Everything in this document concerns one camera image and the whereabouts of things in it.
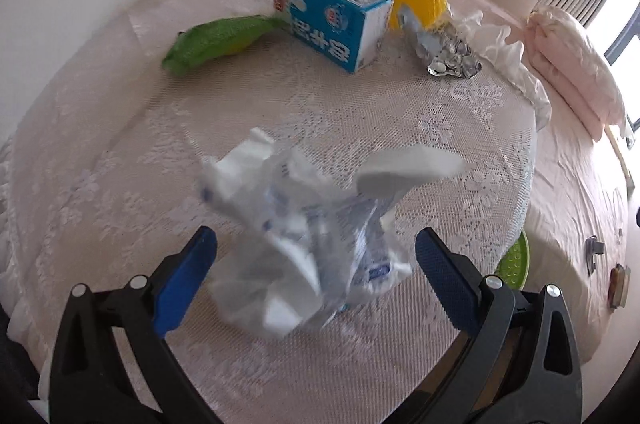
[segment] green plate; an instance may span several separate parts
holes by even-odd
[[[500,260],[495,274],[512,289],[521,290],[524,287],[529,274],[529,241],[524,231]]]

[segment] green plastic bag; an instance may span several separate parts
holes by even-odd
[[[222,18],[181,32],[162,60],[162,67],[176,76],[199,67],[210,59],[238,54],[276,27],[283,20],[268,16]]]

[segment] window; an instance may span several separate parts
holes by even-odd
[[[633,131],[640,128],[640,0],[607,0],[587,28],[611,65]]]

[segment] silver screw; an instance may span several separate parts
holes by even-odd
[[[500,289],[500,287],[502,287],[502,280],[497,276],[487,276],[484,282],[488,287],[494,290],[498,290]]]
[[[86,292],[86,285],[84,283],[78,283],[78,285],[74,285],[73,289],[71,289],[71,295],[74,298],[79,298],[80,296],[84,296]]]
[[[549,285],[546,286],[546,293],[549,296],[553,296],[554,298],[557,298],[560,295],[560,288],[557,285],[550,283]]]
[[[146,285],[146,276],[139,274],[138,276],[134,276],[131,278],[129,282],[129,286],[132,289],[142,289]]]

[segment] blue gripper pad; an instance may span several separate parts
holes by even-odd
[[[415,258],[453,326],[475,337],[480,329],[478,286],[482,276],[478,270],[467,257],[450,252],[430,227],[415,239]]]
[[[169,257],[180,263],[156,295],[153,324],[160,338],[164,339],[167,332],[182,323],[200,284],[216,260],[217,249],[215,232],[201,227],[179,255]]]

